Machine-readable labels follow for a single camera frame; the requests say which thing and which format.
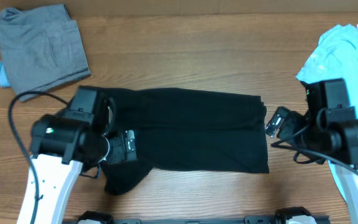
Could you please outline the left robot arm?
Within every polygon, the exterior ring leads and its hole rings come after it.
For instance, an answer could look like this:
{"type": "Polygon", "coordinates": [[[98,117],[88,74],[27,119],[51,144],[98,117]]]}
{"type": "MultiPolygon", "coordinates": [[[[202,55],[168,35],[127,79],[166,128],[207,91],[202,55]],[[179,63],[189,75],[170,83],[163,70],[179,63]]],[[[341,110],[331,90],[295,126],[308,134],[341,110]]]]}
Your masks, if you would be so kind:
{"type": "Polygon", "coordinates": [[[137,160],[134,132],[114,129],[113,98],[81,86],[65,105],[32,126],[30,147],[23,150],[29,175],[18,223],[62,223],[79,176],[137,160]]]}

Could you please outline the black t-shirt with logo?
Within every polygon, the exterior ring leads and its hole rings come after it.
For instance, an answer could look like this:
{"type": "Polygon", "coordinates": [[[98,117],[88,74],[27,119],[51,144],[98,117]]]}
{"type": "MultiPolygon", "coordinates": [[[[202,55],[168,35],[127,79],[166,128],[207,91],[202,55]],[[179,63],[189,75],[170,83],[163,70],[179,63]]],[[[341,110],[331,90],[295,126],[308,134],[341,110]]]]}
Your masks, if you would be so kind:
{"type": "Polygon", "coordinates": [[[99,88],[114,101],[113,131],[135,133],[137,159],[101,166],[105,191],[122,195],[154,169],[269,172],[259,96],[156,88],[99,88]]]}

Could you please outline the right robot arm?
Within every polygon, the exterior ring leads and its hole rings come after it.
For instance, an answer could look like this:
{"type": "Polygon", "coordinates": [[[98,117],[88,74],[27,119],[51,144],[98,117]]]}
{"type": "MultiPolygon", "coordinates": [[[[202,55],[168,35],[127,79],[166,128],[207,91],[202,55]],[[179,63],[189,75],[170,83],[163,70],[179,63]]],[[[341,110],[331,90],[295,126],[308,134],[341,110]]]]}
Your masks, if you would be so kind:
{"type": "Polygon", "coordinates": [[[272,147],[306,156],[305,164],[328,163],[335,184],[347,203],[351,223],[358,223],[358,118],[344,79],[304,83],[308,111],[276,109],[266,134],[277,137],[272,147]]]}

